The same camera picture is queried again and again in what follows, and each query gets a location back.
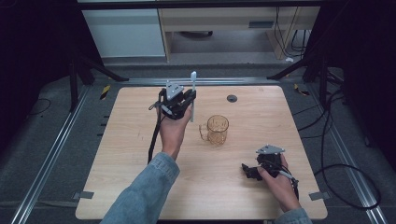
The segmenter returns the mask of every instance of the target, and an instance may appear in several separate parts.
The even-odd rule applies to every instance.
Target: metal frame
[[[56,7],[76,7],[80,10],[198,8],[198,7],[322,7],[344,0],[200,0],[200,1],[137,1],[59,3]]]
[[[166,81],[172,81],[178,85],[190,86],[192,85],[189,78],[130,78],[129,81],[116,82],[114,85],[128,85],[128,86],[161,86],[164,87]],[[204,77],[197,78],[195,85],[197,86],[232,86],[232,85],[269,85],[278,84],[277,80],[269,80],[266,77]]]
[[[64,126],[60,130],[54,144],[52,145],[47,158],[44,160],[43,165],[40,168],[37,176],[35,177],[35,181],[32,186],[29,188],[29,191],[24,196],[22,202],[18,206],[14,217],[11,220],[11,223],[25,223],[33,208],[35,207],[35,202],[38,199],[38,196],[41,193],[41,190],[44,188],[47,179],[52,171],[53,166],[55,165],[59,154],[62,151],[64,143],[70,134],[71,129],[78,117],[78,114],[84,105],[86,96],[88,91],[90,90],[90,86],[84,86],[81,90],[81,94],[79,96],[79,103],[77,104],[76,109],[73,112],[70,112],[67,116],[66,121],[64,122]]]
[[[315,88],[312,87],[312,84],[307,85],[309,91],[313,93],[313,98],[316,101],[318,105],[320,105],[319,98],[318,98],[318,92],[315,90]],[[320,113],[323,112],[323,107],[319,106],[318,107],[320,110]],[[330,135],[332,138],[332,142],[334,144],[335,149],[337,150],[337,153],[341,159],[341,162],[343,164],[351,165],[356,168],[359,168],[358,164],[353,160],[352,155],[349,153],[349,150],[347,149],[346,144],[344,143],[340,133],[338,132],[337,128],[335,127],[334,123],[332,124],[332,127],[330,128]],[[361,173],[358,173],[354,170],[351,169],[346,169],[346,173],[349,176],[349,179],[355,188],[361,203],[364,206],[371,206],[376,203],[375,195],[370,189],[370,186],[368,185],[367,181],[365,180],[364,176]],[[378,206],[374,209],[367,210],[366,211],[368,218],[370,218],[372,223],[388,223],[387,219],[385,218],[385,215],[382,213],[381,208]]]

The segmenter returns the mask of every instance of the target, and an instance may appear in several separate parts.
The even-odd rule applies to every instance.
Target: wooden table
[[[145,168],[156,114],[148,108],[159,87],[120,90],[76,216],[101,219],[122,190]],[[278,86],[197,87],[195,121],[187,126],[177,158],[181,170],[163,207],[160,219],[273,219],[282,214],[262,181],[247,179],[241,163],[256,166],[256,150],[266,144],[286,149],[290,171],[300,180],[300,202],[311,218],[325,218],[322,200],[311,201],[318,191],[283,91]],[[229,103],[227,96],[237,96]],[[201,139],[199,125],[212,116],[225,116],[230,127],[222,146]],[[154,155],[161,151],[158,136]]]

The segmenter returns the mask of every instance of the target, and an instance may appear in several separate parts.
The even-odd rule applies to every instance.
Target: black tripod leg
[[[92,67],[92,68],[94,68],[96,70],[98,70],[99,72],[105,74],[106,76],[113,78],[116,81],[128,81],[129,80],[129,78],[120,77],[120,76],[112,73],[111,71],[107,70],[103,66],[95,63],[94,61],[92,61],[91,59],[89,59],[89,58],[87,58],[87,57],[85,57],[83,55],[80,55],[79,58],[82,60],[83,63],[87,64],[88,66],[90,66],[90,67]]]
[[[71,93],[70,112],[72,112],[76,108],[76,105],[78,103],[77,74],[73,62],[69,64],[69,73],[70,73],[70,93]]]

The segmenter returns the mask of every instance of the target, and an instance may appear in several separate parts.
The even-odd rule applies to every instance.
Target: finger
[[[286,162],[286,158],[283,154],[280,154],[280,160],[282,161],[282,165],[286,168],[289,167],[288,163]]]
[[[183,121],[186,123],[189,122],[190,118],[191,118],[191,105],[189,105],[189,107],[187,107],[186,111],[184,112],[184,117],[183,117]]]
[[[273,178],[270,174],[268,174],[268,172],[262,168],[262,167],[257,167],[257,171],[259,172],[260,176],[265,180],[265,182],[270,179]]]

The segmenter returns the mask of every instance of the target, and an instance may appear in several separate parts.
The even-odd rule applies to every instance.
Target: blue denim jacket
[[[111,205],[101,223],[156,223],[169,190],[180,173],[176,162],[158,153]],[[291,210],[276,224],[312,223],[303,208]]]

